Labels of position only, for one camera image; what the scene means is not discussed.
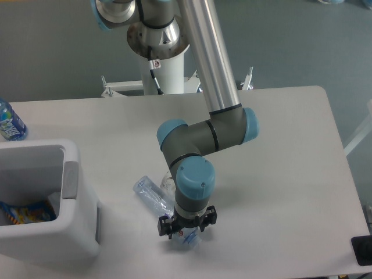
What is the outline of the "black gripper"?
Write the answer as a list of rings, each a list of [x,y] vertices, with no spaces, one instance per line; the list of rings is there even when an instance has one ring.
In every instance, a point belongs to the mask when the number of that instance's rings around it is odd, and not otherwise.
[[[161,237],[168,236],[169,239],[172,239],[173,235],[183,228],[199,228],[200,232],[204,232],[206,227],[216,224],[216,221],[217,212],[213,205],[207,207],[202,217],[196,216],[193,219],[186,219],[175,211],[173,217],[159,217],[158,233]]]

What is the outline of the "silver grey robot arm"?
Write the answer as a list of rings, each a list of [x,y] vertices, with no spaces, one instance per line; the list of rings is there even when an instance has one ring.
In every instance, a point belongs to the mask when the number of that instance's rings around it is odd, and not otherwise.
[[[215,224],[209,199],[216,175],[206,156],[241,145],[259,135],[259,122],[242,106],[213,1],[91,1],[98,26],[127,26],[127,42],[144,59],[143,83],[156,95],[168,93],[171,74],[161,77],[166,60],[191,49],[210,117],[189,125],[181,119],[164,122],[157,131],[176,192],[174,213],[160,217],[158,232],[172,237],[183,228],[203,231]]]

